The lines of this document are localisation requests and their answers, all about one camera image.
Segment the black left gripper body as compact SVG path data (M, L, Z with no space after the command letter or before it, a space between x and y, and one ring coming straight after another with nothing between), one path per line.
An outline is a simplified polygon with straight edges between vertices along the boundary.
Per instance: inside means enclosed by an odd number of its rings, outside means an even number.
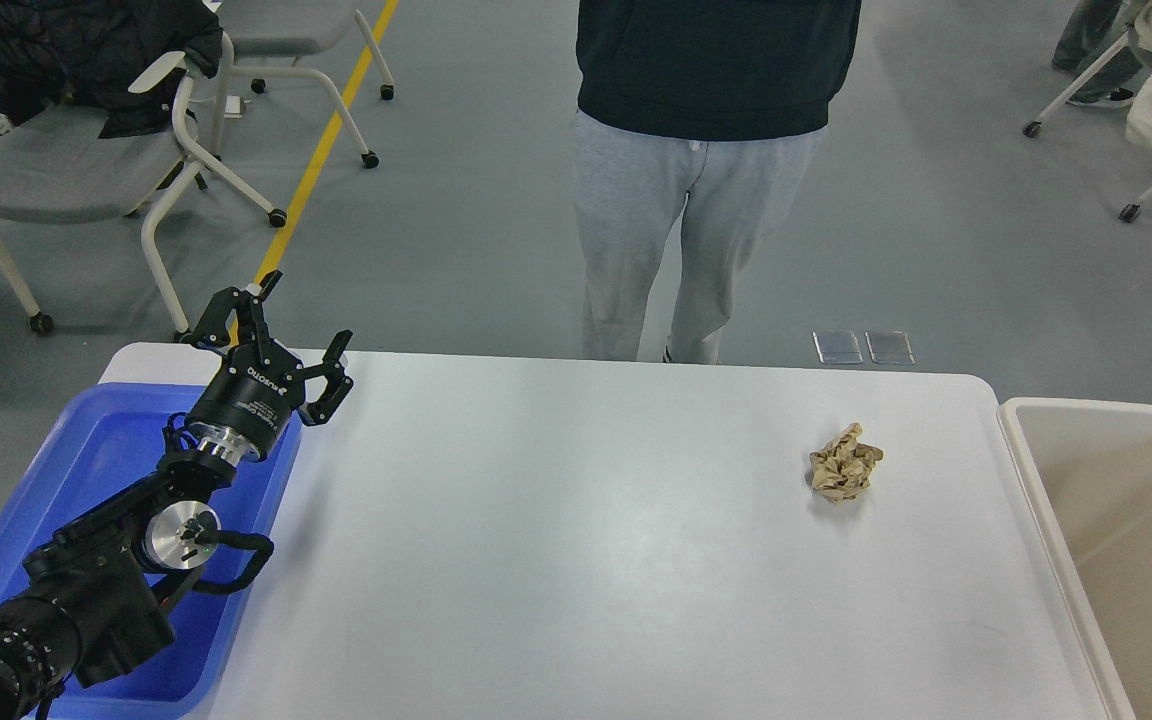
M247 442L243 455L265 460L293 411L305 401L305 384L287 378L303 365L300 356L276 341L230 348L185 414L185 429L200 441L238 435Z

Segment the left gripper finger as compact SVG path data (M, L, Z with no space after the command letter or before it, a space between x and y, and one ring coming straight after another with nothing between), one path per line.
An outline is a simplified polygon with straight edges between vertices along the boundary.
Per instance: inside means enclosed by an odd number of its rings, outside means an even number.
M200 319L183 332L183 343L219 351L230 346L253 344L262 351L273 347L264 305L270 300L282 270L270 270L262 281L247 287L227 287L217 291L205 306Z
M323 378L325 381L319 397L297 407L300 419L306 427L319 427L328 423L355 387L353 378L346 373L344 359L344 353L351 340L353 331L339 331L326 347L319 364L296 367L296 381L302 386L311 379Z

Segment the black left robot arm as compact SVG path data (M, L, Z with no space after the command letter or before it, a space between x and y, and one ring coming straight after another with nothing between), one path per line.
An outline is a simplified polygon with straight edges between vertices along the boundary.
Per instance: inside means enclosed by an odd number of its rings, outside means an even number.
M351 332L314 365L270 336L264 306L280 278L217 291L183 334L221 365L192 409L166 420L154 471L28 553L26 588L0 602L0 719L46 717L70 676L93 685L132 673L175 639L169 617L188 593L244 591L273 555L270 537L223 529L210 498L244 460L268 457L291 416L332 419L355 384ZM229 316L238 340L223 350Z

